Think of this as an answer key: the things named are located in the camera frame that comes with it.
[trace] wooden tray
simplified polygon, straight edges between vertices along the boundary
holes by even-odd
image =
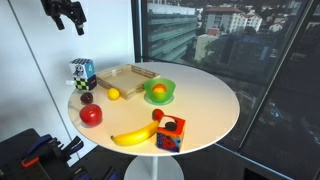
[[[133,65],[124,65],[96,74],[97,82],[103,88],[116,88],[126,100],[144,91],[143,84],[160,74]]]

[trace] white round table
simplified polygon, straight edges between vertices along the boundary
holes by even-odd
[[[98,126],[88,127],[79,117],[79,111],[84,107],[80,101],[83,91],[76,89],[68,104],[70,119],[81,134],[96,144],[112,151],[138,156],[129,165],[125,179],[184,179],[179,164],[171,156],[208,147],[228,134],[239,116],[238,99],[223,81],[196,68],[159,62],[134,65],[174,81],[174,100],[167,105],[156,106],[146,102],[145,92],[142,92],[129,100],[119,98],[111,101],[107,97],[107,90],[98,85],[91,92],[93,103],[102,108],[103,121]],[[130,132],[149,124],[152,111],[156,108],[166,115],[186,120],[179,153],[157,148],[156,135],[128,147],[118,146],[111,140],[111,135]]]

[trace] white wall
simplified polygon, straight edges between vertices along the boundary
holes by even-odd
[[[65,84],[72,79],[68,63],[90,58],[96,71],[134,63],[131,4],[130,0],[79,2],[87,18],[82,36],[65,16],[65,29],[59,31],[40,0],[0,0],[0,141],[35,128],[65,144],[80,136],[85,143],[80,157],[96,146],[69,120],[67,104],[75,88]]]

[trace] small red fruit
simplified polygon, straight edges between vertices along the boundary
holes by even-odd
[[[80,110],[81,120],[88,126],[95,126],[102,121],[102,110],[96,104],[89,104]]]
[[[152,111],[152,119],[160,121],[164,116],[164,112],[161,109],[154,109]]]
[[[93,95],[90,92],[85,92],[80,96],[83,104],[91,104],[93,102]]]

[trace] colorful toy box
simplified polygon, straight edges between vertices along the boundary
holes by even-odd
[[[69,63],[70,70],[79,90],[92,90],[97,86],[97,79],[91,59],[78,58]]]
[[[157,128],[157,147],[166,149],[173,152],[180,152],[185,120],[174,116],[168,116],[174,120],[174,122],[167,122],[165,127]]]

